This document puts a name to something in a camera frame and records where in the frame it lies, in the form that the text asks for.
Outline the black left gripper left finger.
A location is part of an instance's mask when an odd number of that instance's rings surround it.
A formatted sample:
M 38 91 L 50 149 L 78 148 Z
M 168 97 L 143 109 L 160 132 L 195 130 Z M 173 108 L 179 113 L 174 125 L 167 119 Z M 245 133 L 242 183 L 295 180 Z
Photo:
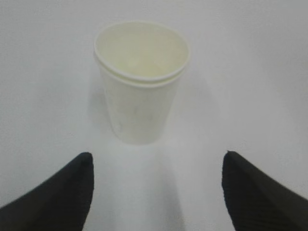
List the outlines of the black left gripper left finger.
M 81 153 L 49 179 L 0 209 L 2 231 L 81 231 L 94 191 L 91 153 Z

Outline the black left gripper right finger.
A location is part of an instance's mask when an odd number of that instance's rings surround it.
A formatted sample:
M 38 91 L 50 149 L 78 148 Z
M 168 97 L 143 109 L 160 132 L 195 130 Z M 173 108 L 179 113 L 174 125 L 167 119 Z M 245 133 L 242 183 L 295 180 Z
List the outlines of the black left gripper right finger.
M 223 158 L 222 188 L 237 231 L 306 231 L 308 201 L 259 170 L 240 154 Z

